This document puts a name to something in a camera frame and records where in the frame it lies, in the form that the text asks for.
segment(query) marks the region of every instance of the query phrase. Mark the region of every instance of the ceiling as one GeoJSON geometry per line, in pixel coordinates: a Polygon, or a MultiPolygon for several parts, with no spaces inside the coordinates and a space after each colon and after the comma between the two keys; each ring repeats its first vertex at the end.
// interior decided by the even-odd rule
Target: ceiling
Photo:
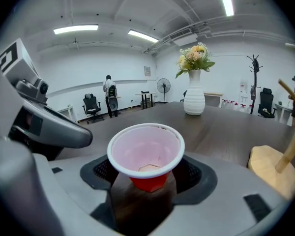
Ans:
{"type": "Polygon", "coordinates": [[[206,37],[251,34],[295,42],[294,31],[272,0],[232,1],[235,15],[226,17],[222,0],[22,0],[11,15],[10,28],[13,36],[18,34],[37,53],[89,46],[155,53],[174,45],[167,36],[185,27],[206,37]],[[99,28],[60,35],[53,32],[77,24],[98,24],[99,28]],[[160,41],[153,45],[130,36],[130,29],[160,41]]]}

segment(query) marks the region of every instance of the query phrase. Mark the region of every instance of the dark wooden table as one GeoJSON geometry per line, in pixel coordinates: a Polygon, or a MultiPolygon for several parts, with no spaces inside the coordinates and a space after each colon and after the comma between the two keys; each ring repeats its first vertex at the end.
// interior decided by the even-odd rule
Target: dark wooden table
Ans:
{"type": "MultiPolygon", "coordinates": [[[[185,140],[186,151],[244,167],[252,147],[269,145],[284,152],[295,131],[273,119],[216,107],[206,106],[200,116],[190,116],[184,112],[183,103],[172,102],[88,125],[94,136],[91,145],[81,149],[65,148],[58,159],[104,155],[115,134],[129,126],[148,122],[176,129],[185,140]]],[[[111,194],[120,232],[126,235],[147,235],[151,232],[170,213],[175,189],[172,175],[163,189],[145,193],[135,188],[126,176],[119,174],[111,194]],[[131,228],[134,224],[142,231],[133,232],[131,228]]]]}

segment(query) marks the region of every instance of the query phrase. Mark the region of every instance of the wooden stick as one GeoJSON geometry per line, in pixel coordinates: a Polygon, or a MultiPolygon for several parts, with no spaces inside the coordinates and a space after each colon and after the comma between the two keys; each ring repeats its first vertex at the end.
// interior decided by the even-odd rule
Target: wooden stick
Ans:
{"type": "Polygon", "coordinates": [[[293,101],[295,102],[295,93],[292,91],[292,89],[290,89],[289,86],[286,85],[281,79],[279,79],[279,84],[291,95],[293,101]]]}
{"type": "MultiPolygon", "coordinates": [[[[295,102],[295,93],[286,85],[282,80],[279,80],[279,84],[291,95],[295,102]]],[[[280,161],[275,166],[275,169],[278,173],[282,173],[282,171],[286,168],[286,166],[290,163],[290,161],[295,156],[295,133],[290,141],[288,148],[285,153],[281,157],[280,161]]]]}

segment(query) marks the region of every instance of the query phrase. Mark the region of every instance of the standing fan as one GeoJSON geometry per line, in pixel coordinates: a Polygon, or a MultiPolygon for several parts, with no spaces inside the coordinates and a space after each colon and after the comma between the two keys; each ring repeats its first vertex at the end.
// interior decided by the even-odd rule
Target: standing fan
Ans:
{"type": "Polygon", "coordinates": [[[164,94],[164,103],[166,103],[165,94],[169,91],[171,88],[171,83],[168,81],[168,79],[160,79],[157,82],[157,89],[164,94]]]}

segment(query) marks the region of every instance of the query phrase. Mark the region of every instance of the plastic cup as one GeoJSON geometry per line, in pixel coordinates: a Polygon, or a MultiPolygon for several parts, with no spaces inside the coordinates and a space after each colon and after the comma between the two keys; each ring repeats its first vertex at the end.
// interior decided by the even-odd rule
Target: plastic cup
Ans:
{"type": "Polygon", "coordinates": [[[152,192],[163,187],[184,150],[185,142],[175,129],[144,123],[117,133],[108,144],[107,156],[112,166],[130,177],[137,188],[152,192]]]}

